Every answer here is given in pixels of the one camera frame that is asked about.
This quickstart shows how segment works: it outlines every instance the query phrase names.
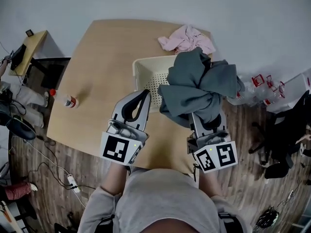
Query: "gray shirt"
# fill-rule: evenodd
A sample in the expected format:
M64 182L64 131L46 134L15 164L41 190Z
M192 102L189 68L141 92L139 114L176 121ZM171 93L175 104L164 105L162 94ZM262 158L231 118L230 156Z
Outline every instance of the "gray shirt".
M170 169L139 170L128 178L122 196L95 190L78 233L94 233L101 219L110 215L115 215L113 233L139 233L166 218L181 220L200 233L225 233L219 213L237 216L243 231L251 232L230 204L218 196L209 198L191 177Z

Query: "small bottle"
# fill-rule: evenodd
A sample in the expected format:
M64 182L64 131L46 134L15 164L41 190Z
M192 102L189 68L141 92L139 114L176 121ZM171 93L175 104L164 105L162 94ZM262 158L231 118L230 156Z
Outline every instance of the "small bottle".
M55 89L50 90L50 95L54 97L55 100L60 101L65 107L77 108L79 106L79 101L67 94L62 94Z

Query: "red cap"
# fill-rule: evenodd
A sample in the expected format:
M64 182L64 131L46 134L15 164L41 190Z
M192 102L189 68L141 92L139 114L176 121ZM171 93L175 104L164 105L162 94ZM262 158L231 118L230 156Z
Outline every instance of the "red cap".
M55 96L55 94L56 94L56 90L55 90L55 89L51 89L51 90L50 90L50 95L51 95L51 96Z

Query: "pink cloth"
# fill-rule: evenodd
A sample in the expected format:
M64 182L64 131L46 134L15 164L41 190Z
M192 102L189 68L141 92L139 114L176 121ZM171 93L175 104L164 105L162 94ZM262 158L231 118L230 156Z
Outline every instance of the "pink cloth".
M157 39L162 48L166 51L175 49L175 54L191 51L200 47L203 53L210 54L215 52L211 40L191 25L184 25L177 29L170 38L159 37Z

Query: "white plastic basket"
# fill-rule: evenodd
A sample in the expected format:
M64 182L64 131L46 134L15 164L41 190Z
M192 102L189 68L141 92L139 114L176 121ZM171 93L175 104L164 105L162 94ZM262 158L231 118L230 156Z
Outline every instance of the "white plastic basket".
M138 59L133 62L135 91L151 91L150 113L158 112L162 97L157 93L160 84L169 84L166 80L169 68L174 65L176 55Z

